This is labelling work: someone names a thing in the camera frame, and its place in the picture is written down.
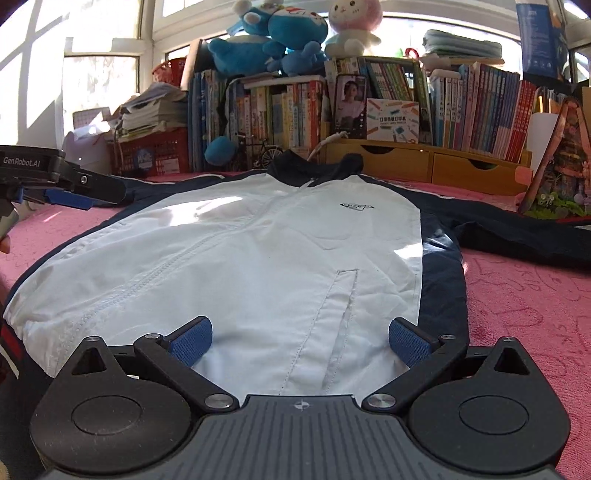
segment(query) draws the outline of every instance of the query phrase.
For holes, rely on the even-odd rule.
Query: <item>wooden drawer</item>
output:
[[[492,195],[517,195],[527,190],[527,185],[516,181],[522,173],[518,168],[526,167],[493,158],[471,160],[435,153],[432,183]]]
[[[343,140],[326,145],[326,163],[338,163],[347,153],[363,157],[363,173],[380,179],[431,182],[429,152],[393,147],[391,142]]]

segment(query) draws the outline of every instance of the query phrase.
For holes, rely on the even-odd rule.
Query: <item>jacket pocket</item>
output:
[[[346,345],[358,270],[339,270],[294,355],[280,395],[319,395]]]

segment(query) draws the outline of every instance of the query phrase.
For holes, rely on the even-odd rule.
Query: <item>stitching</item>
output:
[[[290,376],[291,376],[294,368],[296,367],[296,362],[298,361],[298,358],[301,355],[301,351],[304,349],[304,345],[308,341],[308,338],[310,338],[310,335],[312,335],[312,330],[314,330],[314,325],[318,321],[318,316],[320,315],[320,311],[322,310],[322,307],[326,303],[326,299],[328,298],[330,291],[335,286],[336,279],[339,278],[339,275],[341,275],[342,272],[343,272],[343,270],[337,270],[337,273],[336,273],[335,277],[333,278],[333,281],[331,282],[328,290],[326,290],[326,294],[324,295],[324,299],[320,302],[320,306],[318,307],[318,310],[316,310],[316,315],[314,316],[314,320],[312,320],[312,324],[310,325],[310,328],[308,330],[308,334],[306,335],[306,338],[304,338],[304,341],[301,343],[300,347],[298,348],[297,352],[295,353],[295,357],[291,362],[290,369],[288,370],[287,375],[285,376],[285,380],[283,381],[283,384],[281,385],[281,389],[279,390],[279,395],[281,395],[283,393],[283,391],[285,390],[285,387],[287,386],[287,382],[290,379]]]
[[[337,361],[337,364],[335,366],[335,371],[333,372],[330,382],[325,389],[326,394],[328,394],[328,392],[330,391],[330,387],[332,387],[333,383],[335,382],[336,374],[339,371],[340,363],[343,360],[343,355],[344,355],[345,349],[347,347],[347,341],[349,340],[349,325],[355,319],[355,310],[353,309],[353,306],[355,305],[355,300],[357,299],[357,297],[355,296],[355,287],[357,286],[358,277],[359,277],[359,269],[356,268],[355,269],[355,279],[353,280],[353,287],[351,288],[351,296],[350,296],[350,300],[349,300],[349,305],[347,305],[349,307],[350,315],[349,315],[349,320],[347,321],[347,329],[345,331],[345,340],[343,341],[343,347],[340,350],[339,360]]]
[[[67,342],[63,342],[61,344],[61,349],[58,349],[58,352],[56,352],[56,357],[58,357],[59,362],[57,362],[57,364],[63,365],[65,363],[64,360],[64,355],[66,354],[66,352],[68,352],[69,350],[72,349],[74,342],[76,341],[76,336],[78,335],[78,333],[80,332],[82,327],[85,327],[88,324],[88,321],[95,316],[96,314],[100,313],[102,310],[105,310],[109,307],[112,307],[113,305],[119,304],[125,300],[127,300],[128,298],[130,298],[131,296],[137,294],[137,292],[139,292],[140,290],[142,290],[142,288],[144,288],[145,286],[147,286],[149,283],[151,283],[152,281],[154,281],[156,278],[158,278],[159,276],[163,275],[167,270],[169,270],[171,267],[175,266],[177,263],[179,263],[182,260],[186,260],[188,258],[190,258],[193,254],[195,254],[198,250],[199,247],[201,247],[203,244],[205,244],[206,242],[214,239],[214,238],[218,238],[220,236],[228,236],[231,233],[235,232],[236,230],[240,229],[240,228],[244,228],[250,224],[252,224],[253,222],[255,222],[264,212],[266,212],[273,203],[276,203],[277,201],[282,201],[285,200],[286,198],[290,198],[291,196],[297,194],[299,192],[299,190],[296,190],[295,192],[292,192],[282,198],[276,198],[276,197],[272,197],[270,198],[269,201],[267,201],[266,203],[264,203],[260,210],[252,215],[249,219],[247,219],[246,221],[244,221],[243,223],[234,226],[233,228],[229,228],[228,230],[224,231],[224,232],[220,232],[220,233],[216,233],[214,235],[210,235],[204,239],[202,239],[200,242],[194,244],[191,248],[185,250],[184,252],[181,252],[180,254],[178,254],[176,257],[168,260],[166,263],[164,263],[163,265],[157,267],[156,269],[152,270],[150,273],[148,273],[147,275],[145,275],[141,280],[136,281],[135,283],[133,283],[129,288],[125,288],[126,285],[122,285],[119,288],[117,288],[110,296],[108,296],[107,298],[105,298],[104,300],[100,301],[94,309],[92,309],[91,311],[87,312],[81,319],[80,322],[78,323],[78,325],[76,326],[74,332],[72,333],[72,335],[70,336],[69,340]]]

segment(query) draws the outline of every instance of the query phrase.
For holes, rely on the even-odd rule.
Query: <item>stack of papers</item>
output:
[[[153,83],[144,93],[122,105],[123,129],[131,132],[187,126],[187,93],[168,83]]]

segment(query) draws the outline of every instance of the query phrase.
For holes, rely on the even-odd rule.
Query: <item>doraemon plush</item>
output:
[[[264,3],[253,7],[250,0],[238,0],[232,9],[240,17],[242,28],[249,35],[262,35],[267,37],[269,19],[278,10],[283,8],[283,0],[275,0],[273,3]]]
[[[326,56],[318,42],[311,41],[303,50],[290,51],[281,60],[274,60],[267,65],[269,72],[282,71],[284,74],[295,77],[297,75],[310,75],[322,73]]]
[[[311,41],[322,43],[329,34],[326,20],[303,8],[285,7],[268,21],[269,36],[290,50],[304,50]]]
[[[285,47],[269,37],[241,35],[228,40],[214,38],[209,43],[216,70],[224,77],[257,75],[267,71],[267,64],[280,59]]]

